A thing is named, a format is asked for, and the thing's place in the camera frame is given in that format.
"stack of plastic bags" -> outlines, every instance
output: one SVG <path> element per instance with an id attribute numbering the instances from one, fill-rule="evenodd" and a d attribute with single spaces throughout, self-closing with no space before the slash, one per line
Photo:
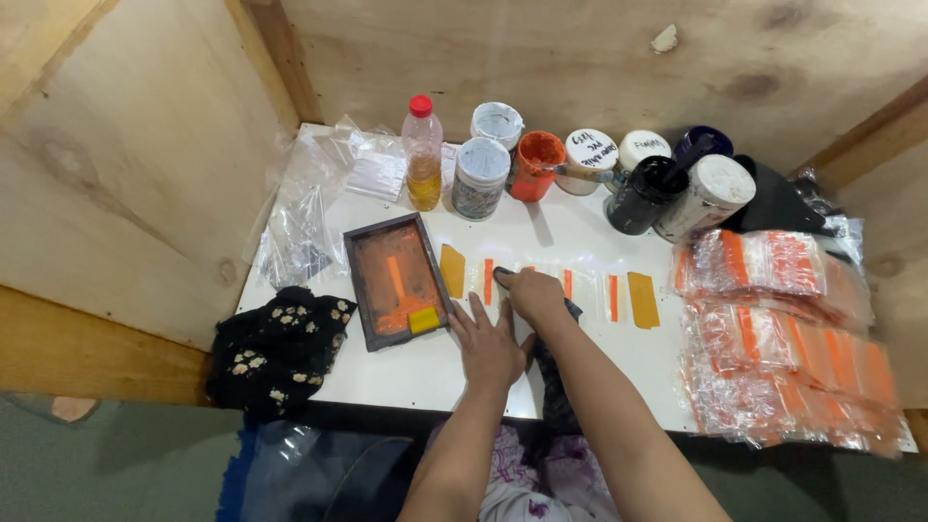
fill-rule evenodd
<path id="1" fill-rule="evenodd" d="M 700 430 L 899 454 L 902 411 L 861 272 L 815 236 L 712 230 L 677 248 L 682 373 Z"/>

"hand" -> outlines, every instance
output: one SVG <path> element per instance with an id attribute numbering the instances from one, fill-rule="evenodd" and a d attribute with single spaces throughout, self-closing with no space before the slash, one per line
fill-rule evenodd
<path id="1" fill-rule="evenodd" d="M 476 387 L 504 386 L 508 390 L 525 372 L 526 354 L 535 343 L 535 335 L 529 335 L 522 347 L 516 345 L 508 299 L 503 300 L 496 326 L 490 324 L 477 294 L 471 292 L 468 300 L 473 320 L 457 301 L 452 301 L 454 314 L 448 315 L 451 330 L 461 342 L 464 374 Z"/>
<path id="2" fill-rule="evenodd" d="M 497 278 L 509 288 L 509 299 L 516 313 L 536 330 L 555 314 L 568 313 L 564 289 L 557 278 L 531 268 L 523 268 L 518 274 L 499 274 Z"/>

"black fabric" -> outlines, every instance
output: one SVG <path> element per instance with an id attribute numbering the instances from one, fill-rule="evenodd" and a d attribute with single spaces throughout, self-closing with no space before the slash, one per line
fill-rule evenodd
<path id="1" fill-rule="evenodd" d="M 574 304 L 570 299 L 564 298 L 564 305 L 574 317 L 579 321 L 583 310 Z M 545 425 L 551 430 L 553 435 L 582 435 L 580 424 L 574 415 L 574 408 L 567 400 L 567 392 L 564 391 L 564 383 L 561 381 L 561 373 L 558 371 L 558 363 L 554 361 L 554 356 L 548 350 L 548 345 L 541 340 L 540 336 L 535 338 L 533 347 L 535 360 L 538 361 L 538 370 L 541 371 L 541 378 L 545 381 L 545 401 L 541 409 L 542 418 Z"/>
<path id="2" fill-rule="evenodd" d="M 220 322 L 206 395 L 260 422 L 299 415 L 331 372 L 355 310 L 348 299 L 290 286 Z"/>

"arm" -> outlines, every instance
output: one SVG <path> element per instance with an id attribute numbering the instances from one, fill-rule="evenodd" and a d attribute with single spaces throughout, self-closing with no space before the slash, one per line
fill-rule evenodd
<path id="1" fill-rule="evenodd" d="M 458 407 L 419 463 L 398 522 L 473 522 L 490 480 L 496 429 L 509 387 L 525 369 L 525 354 L 512 337 L 512 309 L 504 301 L 496 326 L 477 294 L 470 293 L 474 320 L 456 302 L 448 316 L 461 343 L 468 386 Z M 531 346 L 527 339 L 523 347 Z"/>
<path id="2" fill-rule="evenodd" d="M 626 522 L 729 520 L 628 377 L 580 329 L 558 280 L 524 270 L 501 277 L 512 305 L 558 362 L 567 397 Z"/>

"yellow liquid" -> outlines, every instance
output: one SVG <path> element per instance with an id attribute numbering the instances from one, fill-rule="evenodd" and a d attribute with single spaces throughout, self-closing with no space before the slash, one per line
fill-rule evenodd
<path id="1" fill-rule="evenodd" d="M 416 156 L 406 170 L 409 201 L 416 210 L 429 212 L 442 199 L 442 160 L 435 156 Z"/>

